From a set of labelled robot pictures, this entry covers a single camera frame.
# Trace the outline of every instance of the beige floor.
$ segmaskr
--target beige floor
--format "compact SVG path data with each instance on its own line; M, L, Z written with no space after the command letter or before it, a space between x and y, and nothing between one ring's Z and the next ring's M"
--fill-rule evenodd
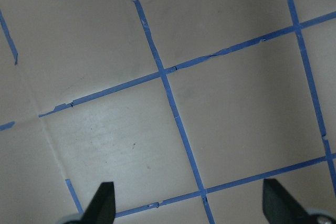
M0 0L18 51L15 66L0 30L0 223L76 213L66 179L83 209L102 181L114 181L115 223L267 223L265 177L304 207L336 215L331 155L287 0L139 0L160 71L136 1ZM336 0L294 3L301 23L336 11ZM336 153L332 18L302 34Z

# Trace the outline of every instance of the concrete floor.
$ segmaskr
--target concrete floor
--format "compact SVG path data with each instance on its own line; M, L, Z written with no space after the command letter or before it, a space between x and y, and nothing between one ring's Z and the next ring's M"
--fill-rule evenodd
M102 181L116 224L267 223L266 177L336 215L336 0L0 10L1 223L56 223Z

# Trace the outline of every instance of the blue grid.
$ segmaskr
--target blue grid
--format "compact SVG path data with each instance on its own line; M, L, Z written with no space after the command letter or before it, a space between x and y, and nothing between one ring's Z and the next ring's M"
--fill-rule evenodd
M116 217L122 217L122 216L130 215L130 214L133 214L133 213L136 213L136 212L140 212L140 211L144 211L144 210L148 210L148 209L152 209L152 208L158 208L160 206L172 204L172 203L175 203L175 202L178 202L178 201L182 201L182 200L186 200L186 199L190 199L190 198L194 198L194 197L201 197L202 200L203 200L204 209L205 209L205 212L207 214L209 223L215 223L214 218L213 218L212 213L211 213L210 206L207 202L207 198L206 198L207 194L213 193L213 192L216 192L216 191L219 191L219 190L243 185L243 184L246 184L246 183L254 182L256 180L264 179L264 178L267 178L267 177L276 176L276 175L283 174L283 173L286 173L286 172L290 172L290 171L293 171L293 170L298 170L298 169L308 167L308 166L312 166L312 165L315 165L315 164L318 164L318 163L321 163L321 162L327 162L327 164L328 164L330 177L331 177L331 181L332 181L332 184L333 184L333 189L334 189L334 192L336 194L336 171L335 171L335 167L334 167L334 163L333 163L333 159L336 158L336 153L332 154L331 150L330 150L329 141L327 139L326 127L325 127L322 112L321 112L321 106L320 106L320 103L319 103L318 94L317 94L317 91L316 91L316 86L315 86L315 83L314 83L314 79L313 79L313 75L312 75L312 71L311 71L311 67L310 67L310 63L309 63L309 58L308 58L306 46L304 44L305 41L304 41L304 38L303 38L303 35L302 35L302 29L305 29L307 27L314 26L316 24L320 24L322 22L326 22L328 20L336 18L336 12L332 12L332 13L329 13L329 14L326 14L326 15L322 15L320 17L313 18L311 20L300 23L297 12L296 12L296 7L295 7L295 4L294 4L294 0L287 0L287 4L288 4L288 7L289 7L289 11L290 11L290 15L291 15L292 23L293 23L292 26L289 26L289 27L286 27L286 28L283 28L283 29L280 29L280 30L277 30L277 31L259 36L257 38L254 38L254 39L251 39L251 40L233 45L229 48L224 48L224 49L222 49L218 52L215 52L213 54L210 54L210 55L201 56L201 57L194 58L192 60L180 63L176 66L172 66L172 67L169 67L169 68L164 68L163 64L162 64L162 61L160 59L160 56L158 54L158 51L157 51L157 49L155 47L155 44L153 42L151 31L150 31L150 28L149 28L149 24L148 24L147 19L145 17L145 13L144 13L144 10L142 8L141 2L140 2L140 0L133 0L133 2L135 4L136 10L138 12L138 15L139 15L144 33L146 35L148 44L150 46L152 55L154 57L154 60L155 60L156 66L157 66L158 72L149 74L149 75L144 76L144 77L137 78L137 79L132 80L132 81L125 82L125 83L117 85L115 87L111 87L111 88L108 88L106 90L96 92L96 93L93 93L91 95L87 95L87 96L82 97L82 98L78 98L78 99L73 100L71 103L68 103L68 104L57 105L52 111L39 115L39 117L47 116L49 114L56 113L58 111L61 111L61 110L67 109L67 108L72 108L73 106L76 106L76 105L79 105L79 104L97 99L99 97L109 95L109 94L127 89L129 87L132 87L132 86L135 86L135 85L138 85L138 84L141 84L141 83L144 83L144 82L156 79L156 78L161 78L161 80L163 82L163 85L165 87L165 90L166 90L166 95L167 95L169 105L170 105L172 113L174 115L176 125L178 127L179 132L180 132L181 139L183 141L183 144L184 144L184 147L185 147L185 150L186 150L191 168L193 170L194 178L195 178L197 186L198 186L198 191L195 191L193 193L189 193L189 194L186 194L186 195L181 195L181 196L178 196L178 197L166 199L166 200L162 201L161 203L153 202L153 203L148 204L148 205L144 205L144 206L140 206L140 207L137 207L137 208L125 210L125 211L117 213ZM10 34L9 34L9 30L7 28L7 25L5 23L5 19L2 15L1 11L0 11L0 22L1 22L4 34L6 36L7 42L9 44L9 47L11 48L12 54L14 56L15 64L17 64L18 53L16 51L14 42L13 42L13 40L12 40ZM275 170L272 170L272 171L269 171L269 172L265 172L265 173L250 176L250 177L247 177L247 178L235 180L235 181L225 183L225 184L222 184L222 185L218 185L218 186L214 186L214 187L211 187L211 188L204 188L201 177L200 177L199 172L198 172L196 161L194 159L194 156L193 156L193 153L192 153L192 150L191 150L186 132L184 130L183 122L180 118L180 115L178 113L178 109L177 109L176 104L175 104L174 96L173 96L173 93L171 91L167 75L170 74L170 73L173 73L175 71L178 71L180 69L188 68L188 67L191 67L193 65L200 64L200 63L202 63L206 60L209 60L213 57L223 56L223 55L229 54L231 52L238 51L238 50L256 45L256 44L260 43L261 41L271 40L271 39L274 39L274 38L277 38L277 37L280 37L282 35L286 35L286 34L289 34L289 33L295 33L296 37L297 37L298 46L300 48L302 62L303 62L304 70L305 70L305 73L306 73L307 82L308 82L308 85L309 85L309 90L310 90L311 97L312 97L312 103L313 103L313 106L314 106L319 130L320 130L320 134L321 134L321 140L322 140L322 143L323 143L323 146L324 146L324 151L325 151L326 155L323 156L323 157L311 159L311 160L308 160L308 161L305 161L305 162L302 162L302 163L286 166L286 167L283 167L283 168L280 168L280 169L275 169ZM14 124L15 124L15 122L13 121L13 122L10 122L10 123L0 125L0 131L9 129L9 128L13 127ZM80 202L78 200L78 197L76 195L75 189L73 188L73 186L71 184L71 181L69 179L66 179L66 184L69 188L69 191L71 193L71 196L74 200L74 203L75 203L78 211L83 212L81 204L80 204Z

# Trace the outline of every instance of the black object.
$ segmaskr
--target black object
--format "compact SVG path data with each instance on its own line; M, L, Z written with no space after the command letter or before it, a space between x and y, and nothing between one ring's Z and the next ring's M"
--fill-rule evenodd
M112 224L116 216L115 203L113 182L103 182L82 218L64 224Z
M325 215L309 215L276 179L264 179L263 212L270 224L336 224Z

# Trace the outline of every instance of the gray floor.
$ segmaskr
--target gray floor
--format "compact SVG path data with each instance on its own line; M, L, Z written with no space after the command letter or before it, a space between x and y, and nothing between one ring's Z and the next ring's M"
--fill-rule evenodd
M0 222L114 181L117 224L267 223L266 177L336 215L336 0L293 1L0 0Z

